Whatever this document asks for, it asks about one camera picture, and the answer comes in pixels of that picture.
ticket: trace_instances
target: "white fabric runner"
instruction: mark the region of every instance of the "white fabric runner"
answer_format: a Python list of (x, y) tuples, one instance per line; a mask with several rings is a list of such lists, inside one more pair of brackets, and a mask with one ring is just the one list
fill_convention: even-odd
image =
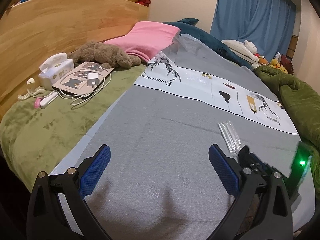
[(298, 133), (279, 102), (211, 73), (177, 67), (162, 52), (148, 62), (134, 84), (199, 100), (279, 131)]

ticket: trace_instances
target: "dinosaur skeleton print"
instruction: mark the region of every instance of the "dinosaur skeleton print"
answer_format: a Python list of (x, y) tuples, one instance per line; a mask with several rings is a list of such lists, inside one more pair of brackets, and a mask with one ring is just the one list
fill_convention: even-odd
[(160, 63), (163, 63), (163, 64), (165, 64), (165, 68), (168, 70), (167, 76), (169, 76), (170, 73), (173, 74), (173, 78), (170, 81), (173, 81), (173, 80), (176, 80), (177, 78), (179, 78), (179, 81), (181, 82), (181, 78), (180, 78), (178, 72), (172, 68), (172, 66), (169, 62), (169, 59), (162, 52), (159, 52), (155, 56), (155, 59), (156, 59), (155, 62), (147, 63), (147, 67), (150, 67), (151, 71), (153, 70), (154, 66), (158, 66)]
[(280, 118), (275, 112), (273, 112), (270, 109), (270, 107), (268, 106), (266, 100), (264, 99), (264, 97), (262, 95), (252, 93), (250, 96), (252, 96), (253, 98), (257, 98), (258, 100), (260, 100), (262, 102), (262, 106), (259, 106), (259, 111), (262, 111), (267, 116), (271, 114), (276, 119)]

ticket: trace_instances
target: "green fleece blanket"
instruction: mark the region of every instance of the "green fleece blanket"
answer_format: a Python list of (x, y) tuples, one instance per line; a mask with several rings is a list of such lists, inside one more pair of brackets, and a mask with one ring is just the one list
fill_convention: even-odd
[(144, 70), (140, 65), (113, 73), (101, 92), (79, 106), (58, 97), (46, 109), (34, 109), (34, 98), (10, 108), (0, 124), (1, 148), (30, 192), (37, 174), (50, 173)]
[(311, 171), (316, 195), (320, 197), (320, 96), (305, 82), (269, 66), (254, 70), (279, 98), (301, 139), (313, 148)]

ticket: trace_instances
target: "white tissue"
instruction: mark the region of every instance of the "white tissue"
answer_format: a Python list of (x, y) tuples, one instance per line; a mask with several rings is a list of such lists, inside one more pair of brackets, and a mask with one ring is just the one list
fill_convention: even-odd
[(39, 68), (41, 86), (46, 90), (53, 90), (52, 85), (73, 70), (74, 65), (72, 59), (67, 59), (66, 53), (59, 53), (48, 58)]

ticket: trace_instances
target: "wooden furniture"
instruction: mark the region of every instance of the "wooden furniture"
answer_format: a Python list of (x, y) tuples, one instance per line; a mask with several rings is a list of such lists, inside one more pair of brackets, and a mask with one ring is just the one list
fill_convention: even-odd
[(298, 36), (292, 35), (291, 40), (290, 40), (290, 44), (289, 44), (289, 48), (288, 48), (287, 54), (286, 54), (288, 57), (293, 58), (294, 52), (297, 47), (297, 42), (298, 42)]
[(48, 57), (125, 35), (148, 20), (149, 8), (135, 1), (30, 0), (8, 9), (0, 19), (0, 119), (26, 93), (29, 78), (39, 84), (39, 66)]

